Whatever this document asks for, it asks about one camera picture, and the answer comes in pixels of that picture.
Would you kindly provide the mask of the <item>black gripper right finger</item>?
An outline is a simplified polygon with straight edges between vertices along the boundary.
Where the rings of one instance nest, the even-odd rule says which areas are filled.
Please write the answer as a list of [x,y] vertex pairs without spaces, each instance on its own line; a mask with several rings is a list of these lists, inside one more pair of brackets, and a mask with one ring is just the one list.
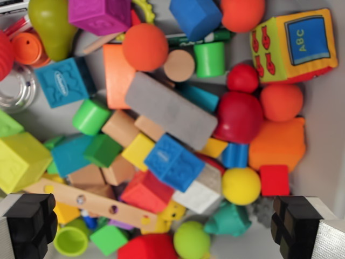
[[344,258],[344,219],[316,196],[276,196],[271,235],[283,258]]

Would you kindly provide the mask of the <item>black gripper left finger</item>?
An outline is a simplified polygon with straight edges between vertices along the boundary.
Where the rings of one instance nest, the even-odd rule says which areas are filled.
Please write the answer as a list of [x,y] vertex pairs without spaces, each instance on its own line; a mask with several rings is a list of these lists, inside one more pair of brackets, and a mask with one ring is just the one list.
[[1,200],[1,258],[44,258],[57,233],[53,194],[11,193]]

